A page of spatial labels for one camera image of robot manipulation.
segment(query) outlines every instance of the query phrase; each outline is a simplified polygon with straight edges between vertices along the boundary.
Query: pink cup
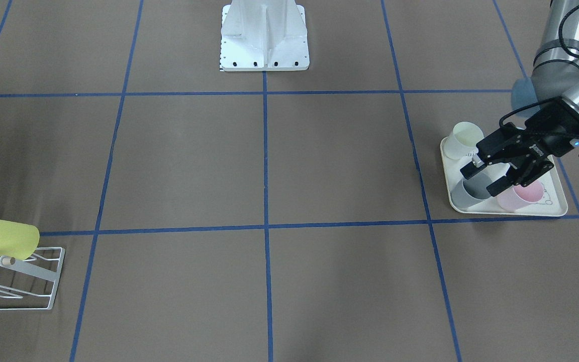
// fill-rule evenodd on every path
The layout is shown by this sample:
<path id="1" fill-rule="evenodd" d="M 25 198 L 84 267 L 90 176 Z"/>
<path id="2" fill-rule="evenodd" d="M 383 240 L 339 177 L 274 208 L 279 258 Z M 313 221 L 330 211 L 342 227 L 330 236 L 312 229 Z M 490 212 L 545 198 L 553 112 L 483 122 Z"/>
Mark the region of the pink cup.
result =
<path id="1" fill-rule="evenodd" d="M 542 199 L 543 195 L 544 185 L 536 180 L 525 188 L 521 185 L 508 188 L 505 192 L 497 195 L 497 203 L 506 211 L 515 211 L 524 206 L 535 204 Z"/>

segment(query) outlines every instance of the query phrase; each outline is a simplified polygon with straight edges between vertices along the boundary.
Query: robotic arm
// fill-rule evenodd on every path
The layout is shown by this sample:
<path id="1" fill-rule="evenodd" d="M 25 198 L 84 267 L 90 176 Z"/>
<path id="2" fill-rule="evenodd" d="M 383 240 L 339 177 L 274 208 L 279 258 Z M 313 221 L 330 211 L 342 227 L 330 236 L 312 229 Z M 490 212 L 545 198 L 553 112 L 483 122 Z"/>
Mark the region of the robotic arm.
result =
<path id="1" fill-rule="evenodd" d="M 513 185 L 527 186 L 554 167 L 550 155 L 561 157 L 579 146 L 579 1 L 551 2 L 533 75 L 523 81 L 535 97 L 526 103 L 537 102 L 502 117 L 499 129 L 477 143 L 477 154 L 461 169 L 468 179 L 489 165 L 508 163 L 505 176 L 487 187 L 492 196 Z M 504 122 L 537 106 L 542 108 L 524 128 Z"/>

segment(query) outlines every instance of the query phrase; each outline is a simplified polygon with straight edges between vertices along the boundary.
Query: yellow-green cup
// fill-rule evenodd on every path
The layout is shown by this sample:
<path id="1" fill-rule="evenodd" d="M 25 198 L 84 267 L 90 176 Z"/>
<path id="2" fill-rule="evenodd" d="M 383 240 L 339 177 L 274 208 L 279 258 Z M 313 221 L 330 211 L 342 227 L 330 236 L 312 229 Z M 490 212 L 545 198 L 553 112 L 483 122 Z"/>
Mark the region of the yellow-green cup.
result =
<path id="1" fill-rule="evenodd" d="M 0 220 L 0 256 L 24 260 L 37 249 L 39 230 L 33 225 Z"/>

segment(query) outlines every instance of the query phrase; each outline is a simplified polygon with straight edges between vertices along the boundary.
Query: tray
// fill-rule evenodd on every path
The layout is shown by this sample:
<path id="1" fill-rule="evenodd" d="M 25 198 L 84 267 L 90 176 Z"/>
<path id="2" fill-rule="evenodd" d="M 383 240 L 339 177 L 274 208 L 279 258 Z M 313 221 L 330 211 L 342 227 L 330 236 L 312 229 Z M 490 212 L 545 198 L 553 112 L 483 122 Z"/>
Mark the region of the tray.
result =
<path id="1" fill-rule="evenodd" d="M 443 145 L 446 138 L 441 140 L 439 144 L 439 151 L 441 152 L 441 162 L 444 167 L 444 179 L 446 181 L 446 191 L 448 192 L 448 201 L 453 209 L 458 213 L 463 214 L 488 214 L 488 215 L 517 215 L 517 216 L 553 216 L 559 217 L 565 215 L 569 206 L 564 195 L 564 189 L 560 183 L 560 177 L 556 167 L 551 171 L 543 174 L 539 181 L 544 186 L 544 195 L 540 201 L 533 205 L 525 206 L 515 211 L 506 211 L 497 204 L 494 197 L 480 202 L 479 204 L 470 206 L 469 208 L 458 208 L 452 202 L 450 191 L 462 179 L 459 171 L 464 165 L 471 162 L 473 154 L 467 154 L 459 160 L 453 160 L 444 156 Z M 549 156 L 549 161 L 554 163 L 553 156 Z M 508 170 L 508 165 L 499 163 L 487 167 L 484 171 L 492 181 L 499 179 Z"/>

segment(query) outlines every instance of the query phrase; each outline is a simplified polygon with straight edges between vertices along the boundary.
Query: blue joint cap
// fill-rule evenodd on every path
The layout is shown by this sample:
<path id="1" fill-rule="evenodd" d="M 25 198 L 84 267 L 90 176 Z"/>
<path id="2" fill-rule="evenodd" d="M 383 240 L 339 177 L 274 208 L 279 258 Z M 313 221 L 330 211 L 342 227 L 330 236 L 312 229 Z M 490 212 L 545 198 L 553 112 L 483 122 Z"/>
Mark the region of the blue joint cap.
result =
<path id="1" fill-rule="evenodd" d="M 537 96 L 531 78 L 518 79 L 515 81 L 513 91 L 511 92 L 511 106 L 513 107 L 513 110 L 532 105 L 533 103 L 537 103 Z M 517 113 L 517 116 L 529 118 L 539 110 L 540 106 L 535 106 Z"/>

